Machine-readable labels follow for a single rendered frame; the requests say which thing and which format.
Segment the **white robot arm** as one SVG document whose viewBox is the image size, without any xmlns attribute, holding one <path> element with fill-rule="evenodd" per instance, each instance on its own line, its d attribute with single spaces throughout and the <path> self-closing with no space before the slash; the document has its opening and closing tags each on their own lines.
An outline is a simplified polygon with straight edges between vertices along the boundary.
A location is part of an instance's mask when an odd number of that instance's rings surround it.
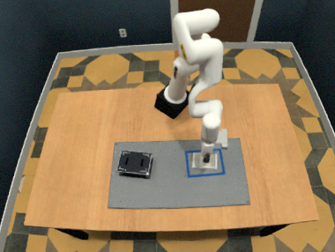
<svg viewBox="0 0 335 252">
<path fill-rule="evenodd" d="M 199 71 L 199 79 L 190 88 L 189 114 L 203 118 L 201 139 L 206 144 L 220 144 L 227 149 L 227 129 L 221 129 L 223 106 L 220 100 L 195 100 L 204 90 L 221 81 L 223 45 L 211 38 L 211 32 L 219 23 L 219 14 L 212 9 L 183 12 L 175 15 L 173 27 L 179 42 L 179 54 L 173 63 L 173 74 L 164 95 L 172 104 L 181 104 L 186 99 L 190 76 Z M 201 34 L 200 34 L 201 33 Z M 191 35 L 193 34 L 193 35 Z M 201 64 L 202 63 L 202 64 Z"/>
</svg>

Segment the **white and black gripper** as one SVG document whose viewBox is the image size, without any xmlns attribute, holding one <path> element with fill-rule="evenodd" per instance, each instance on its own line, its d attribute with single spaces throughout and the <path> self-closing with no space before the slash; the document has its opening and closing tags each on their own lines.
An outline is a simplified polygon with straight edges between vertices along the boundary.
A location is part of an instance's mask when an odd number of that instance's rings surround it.
<svg viewBox="0 0 335 252">
<path fill-rule="evenodd" d="M 212 156 L 213 146 L 214 146 L 214 143 L 206 144 L 201 139 L 201 155 L 204 156 L 203 163 L 210 163 L 210 156 Z M 205 162 L 205 155 L 206 155 L 206 162 Z"/>
</svg>

